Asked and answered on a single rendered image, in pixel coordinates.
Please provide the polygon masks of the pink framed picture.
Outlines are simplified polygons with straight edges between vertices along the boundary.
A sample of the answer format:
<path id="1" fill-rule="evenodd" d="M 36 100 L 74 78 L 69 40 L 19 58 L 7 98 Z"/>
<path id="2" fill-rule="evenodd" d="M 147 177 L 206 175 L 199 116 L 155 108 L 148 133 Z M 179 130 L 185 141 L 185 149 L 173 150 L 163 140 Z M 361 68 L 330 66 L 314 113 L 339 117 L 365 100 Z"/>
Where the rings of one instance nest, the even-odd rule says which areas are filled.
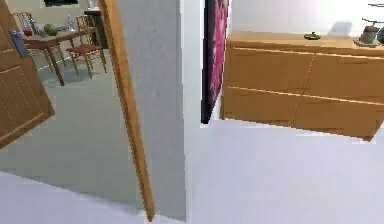
<path id="1" fill-rule="evenodd" d="M 229 0 L 205 0 L 201 123 L 208 124 L 221 90 Z"/>

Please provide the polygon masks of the light wooden chest of drawers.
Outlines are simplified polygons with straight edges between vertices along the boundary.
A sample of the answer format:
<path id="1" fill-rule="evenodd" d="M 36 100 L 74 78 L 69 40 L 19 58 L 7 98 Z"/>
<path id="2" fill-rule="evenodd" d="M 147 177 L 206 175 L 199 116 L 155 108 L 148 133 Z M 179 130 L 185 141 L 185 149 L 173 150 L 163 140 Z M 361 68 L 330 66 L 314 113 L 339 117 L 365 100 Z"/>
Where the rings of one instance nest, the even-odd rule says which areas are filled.
<path id="1" fill-rule="evenodd" d="M 232 32 L 221 119 L 371 140 L 384 123 L 384 47 L 350 37 Z"/>

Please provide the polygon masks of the dark cabinet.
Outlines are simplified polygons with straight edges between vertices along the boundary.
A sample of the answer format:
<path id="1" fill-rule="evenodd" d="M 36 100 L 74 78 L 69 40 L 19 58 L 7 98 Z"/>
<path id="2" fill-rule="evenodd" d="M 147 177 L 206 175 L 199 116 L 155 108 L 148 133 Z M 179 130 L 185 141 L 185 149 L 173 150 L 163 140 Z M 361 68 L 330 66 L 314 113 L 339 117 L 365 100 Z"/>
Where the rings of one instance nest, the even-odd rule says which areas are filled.
<path id="1" fill-rule="evenodd" d="M 92 34 L 93 43 L 101 46 L 103 49 L 107 49 L 108 43 L 104 32 L 101 12 L 99 10 L 86 10 L 84 14 L 89 15 L 92 18 L 90 24 L 92 27 L 96 28 L 96 31 Z"/>

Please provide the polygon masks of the brown wooden dining table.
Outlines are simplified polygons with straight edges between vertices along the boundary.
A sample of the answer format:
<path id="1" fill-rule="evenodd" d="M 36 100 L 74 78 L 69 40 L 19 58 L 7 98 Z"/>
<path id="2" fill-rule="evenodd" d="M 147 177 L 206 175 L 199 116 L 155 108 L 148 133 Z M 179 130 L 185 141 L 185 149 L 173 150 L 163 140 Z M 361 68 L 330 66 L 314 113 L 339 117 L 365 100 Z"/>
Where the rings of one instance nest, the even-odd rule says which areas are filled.
<path id="1" fill-rule="evenodd" d="M 52 48 L 56 45 L 59 45 L 63 41 L 69 41 L 71 46 L 74 46 L 73 39 L 79 37 L 83 34 L 83 31 L 59 31 L 56 36 L 47 36 L 41 37 L 39 35 L 33 36 L 23 36 L 23 41 L 25 46 L 31 46 L 32 48 L 36 48 L 39 50 L 46 50 L 51 61 L 51 64 L 54 68 L 56 76 L 59 80 L 61 86 L 65 85 L 65 82 L 62 77 L 62 73 L 58 67 L 56 59 L 54 57 Z"/>

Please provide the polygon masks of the dark framed window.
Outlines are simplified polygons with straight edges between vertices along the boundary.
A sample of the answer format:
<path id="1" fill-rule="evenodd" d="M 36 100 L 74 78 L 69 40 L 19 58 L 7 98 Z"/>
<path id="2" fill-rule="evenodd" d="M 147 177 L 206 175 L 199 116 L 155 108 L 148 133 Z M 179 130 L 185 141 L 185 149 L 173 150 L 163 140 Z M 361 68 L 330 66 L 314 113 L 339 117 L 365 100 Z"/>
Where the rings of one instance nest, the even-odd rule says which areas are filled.
<path id="1" fill-rule="evenodd" d="M 79 7 L 78 0 L 43 0 L 45 7 Z"/>

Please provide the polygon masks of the brown wooden room door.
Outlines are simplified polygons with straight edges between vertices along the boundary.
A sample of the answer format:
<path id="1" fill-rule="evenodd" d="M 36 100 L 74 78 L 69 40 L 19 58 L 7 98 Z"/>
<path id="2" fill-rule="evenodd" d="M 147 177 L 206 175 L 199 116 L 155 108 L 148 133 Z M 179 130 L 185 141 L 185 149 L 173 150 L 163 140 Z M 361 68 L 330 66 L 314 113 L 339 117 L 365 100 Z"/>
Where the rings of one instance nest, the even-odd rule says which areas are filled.
<path id="1" fill-rule="evenodd" d="M 33 59 L 19 56 L 10 30 L 20 31 L 0 0 L 0 149 L 55 114 Z"/>

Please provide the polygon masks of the brown desk lamp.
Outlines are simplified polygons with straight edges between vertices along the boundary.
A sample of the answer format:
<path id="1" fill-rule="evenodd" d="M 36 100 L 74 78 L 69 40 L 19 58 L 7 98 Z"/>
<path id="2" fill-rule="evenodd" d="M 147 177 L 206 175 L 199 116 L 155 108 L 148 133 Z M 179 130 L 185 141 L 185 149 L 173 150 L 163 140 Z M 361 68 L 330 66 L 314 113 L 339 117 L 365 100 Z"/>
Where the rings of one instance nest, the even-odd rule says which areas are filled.
<path id="1" fill-rule="evenodd" d="M 384 15 L 379 15 L 379 10 L 384 12 L 384 3 L 368 3 L 367 11 L 361 17 L 365 27 L 359 37 L 353 40 L 358 47 L 376 48 L 381 45 L 377 40 L 379 31 L 384 27 Z"/>

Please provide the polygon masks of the wooden door frame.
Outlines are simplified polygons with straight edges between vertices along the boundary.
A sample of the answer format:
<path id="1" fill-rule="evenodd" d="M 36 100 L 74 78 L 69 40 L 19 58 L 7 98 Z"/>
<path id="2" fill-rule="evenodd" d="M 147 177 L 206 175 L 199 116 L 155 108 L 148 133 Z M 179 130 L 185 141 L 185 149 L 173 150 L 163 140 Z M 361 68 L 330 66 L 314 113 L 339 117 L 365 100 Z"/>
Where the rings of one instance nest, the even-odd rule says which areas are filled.
<path id="1" fill-rule="evenodd" d="M 98 0 L 146 218 L 156 211 L 117 0 Z"/>

